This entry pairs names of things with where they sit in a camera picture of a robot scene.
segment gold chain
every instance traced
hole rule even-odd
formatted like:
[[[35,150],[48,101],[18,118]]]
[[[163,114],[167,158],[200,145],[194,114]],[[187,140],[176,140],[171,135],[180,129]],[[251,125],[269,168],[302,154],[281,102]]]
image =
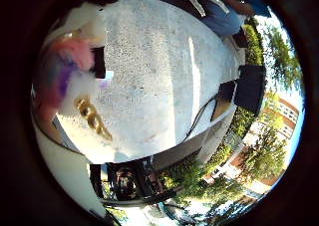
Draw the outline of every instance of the gold chain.
[[[74,100],[76,108],[79,110],[81,116],[88,122],[88,125],[98,135],[108,141],[112,141],[112,135],[102,123],[102,119],[98,114],[96,108],[90,103],[88,96],[77,98]]]

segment fisheye lens view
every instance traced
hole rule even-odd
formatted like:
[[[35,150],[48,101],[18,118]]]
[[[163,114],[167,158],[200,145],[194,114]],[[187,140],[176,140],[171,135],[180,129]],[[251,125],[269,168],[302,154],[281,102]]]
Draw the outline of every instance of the fisheye lens view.
[[[115,225],[224,225],[289,167],[303,75],[263,0],[79,0],[43,42],[31,115],[51,173]]]

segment person's leg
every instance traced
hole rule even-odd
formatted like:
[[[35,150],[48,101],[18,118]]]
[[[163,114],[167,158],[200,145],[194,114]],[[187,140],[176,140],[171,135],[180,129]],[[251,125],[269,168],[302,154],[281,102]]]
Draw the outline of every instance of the person's leg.
[[[238,14],[229,6],[229,13],[225,13],[218,5],[208,0],[198,0],[203,6],[206,16],[200,21],[210,28],[216,35],[225,37],[239,32],[241,21]]]

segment sunlight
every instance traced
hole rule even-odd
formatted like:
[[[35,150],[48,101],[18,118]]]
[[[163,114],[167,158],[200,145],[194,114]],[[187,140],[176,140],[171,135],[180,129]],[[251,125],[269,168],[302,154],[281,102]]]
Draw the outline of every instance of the sunlight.
[[[192,114],[191,122],[193,122],[198,110],[199,110],[199,93],[200,93],[200,71],[196,65],[194,58],[193,42],[192,38],[188,37],[189,49],[190,49],[190,59],[191,59],[191,72],[192,72]]]

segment concrete ground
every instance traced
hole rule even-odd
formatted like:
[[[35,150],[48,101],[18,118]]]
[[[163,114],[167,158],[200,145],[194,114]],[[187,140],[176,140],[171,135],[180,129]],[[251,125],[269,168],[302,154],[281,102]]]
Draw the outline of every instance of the concrete ground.
[[[158,0],[120,0],[100,15],[106,68],[114,77],[92,102],[113,142],[81,117],[60,115],[67,135],[94,163],[139,159],[180,144],[200,107],[238,76],[240,54],[193,16]],[[212,109],[192,136],[209,127]]]
[[[233,57],[238,61],[238,66],[244,65],[245,50],[238,48],[231,37],[225,38],[223,43],[231,51]],[[197,159],[199,162],[202,164],[208,162],[221,144],[222,139],[231,124],[233,115],[234,111],[216,125],[188,140],[187,142],[156,154],[153,161],[154,169],[164,169],[174,163],[179,162],[194,152],[197,153]]]

